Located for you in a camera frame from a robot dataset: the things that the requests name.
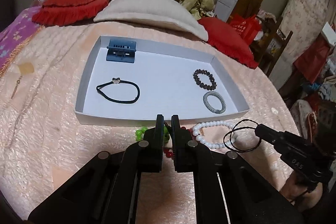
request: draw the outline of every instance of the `white pillow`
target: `white pillow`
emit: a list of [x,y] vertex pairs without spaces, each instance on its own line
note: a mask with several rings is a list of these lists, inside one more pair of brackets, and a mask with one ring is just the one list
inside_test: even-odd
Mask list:
[[126,20],[166,29],[187,31],[204,41],[208,33],[181,4],[174,0],[112,0],[93,19]]

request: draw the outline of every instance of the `red bead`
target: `red bead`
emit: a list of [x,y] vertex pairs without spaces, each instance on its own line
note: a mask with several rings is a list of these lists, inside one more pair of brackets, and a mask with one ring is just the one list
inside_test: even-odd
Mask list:
[[167,152],[166,157],[167,158],[172,158],[173,157],[173,152],[172,151]]

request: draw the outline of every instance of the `brown beaded bracelet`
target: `brown beaded bracelet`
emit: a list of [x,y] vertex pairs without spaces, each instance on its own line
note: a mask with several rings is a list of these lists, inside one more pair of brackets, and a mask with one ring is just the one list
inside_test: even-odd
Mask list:
[[[199,77],[198,77],[199,74],[208,76],[209,79],[210,79],[211,85],[206,85],[206,84],[202,83],[202,82],[200,81]],[[197,70],[195,70],[193,76],[194,76],[196,85],[199,85],[201,88],[203,88],[203,89],[205,89],[205,90],[215,90],[215,89],[216,89],[217,84],[216,84],[216,82],[215,82],[215,79],[213,78],[213,75],[210,74],[209,71],[207,71],[207,70],[202,70],[202,69],[197,69]]]

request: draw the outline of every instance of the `cardboard tray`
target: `cardboard tray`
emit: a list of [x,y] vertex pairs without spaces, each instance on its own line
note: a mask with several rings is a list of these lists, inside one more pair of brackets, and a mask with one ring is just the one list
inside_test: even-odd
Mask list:
[[[136,42],[134,63],[106,61],[110,39]],[[196,85],[193,73],[203,69],[213,74],[218,92],[226,102],[226,111],[215,114],[203,103],[207,93]],[[112,78],[136,83],[140,98],[134,104],[119,104],[100,95],[96,86]],[[209,78],[199,75],[210,84]],[[102,91],[115,100],[133,100],[137,90],[133,85],[109,85]],[[208,97],[215,109],[220,101]],[[167,121],[177,114],[181,124],[233,119],[243,116],[249,107],[223,65],[211,54],[190,48],[136,38],[100,36],[86,62],[78,88],[75,113],[81,124],[102,126],[155,126],[157,114]]]

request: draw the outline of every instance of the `bed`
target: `bed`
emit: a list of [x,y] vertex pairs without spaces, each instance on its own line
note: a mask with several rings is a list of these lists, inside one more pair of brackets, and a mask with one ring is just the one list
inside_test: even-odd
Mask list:
[[[117,153],[135,142],[137,128],[82,125],[74,113],[82,71],[100,35],[150,39],[215,55],[249,104],[244,118],[298,135],[285,103],[259,68],[249,69],[191,34],[121,22],[44,28],[0,79],[0,190],[22,219],[98,152]],[[35,71],[22,77],[11,99],[20,77],[18,64],[24,62],[31,62]],[[204,130],[211,142],[219,142],[226,132],[225,127]],[[243,148],[257,142],[249,131],[236,139]],[[265,142],[243,157],[278,190],[292,171]],[[142,175],[137,221],[195,223],[192,174],[174,172],[173,161],[164,157],[161,173]]]

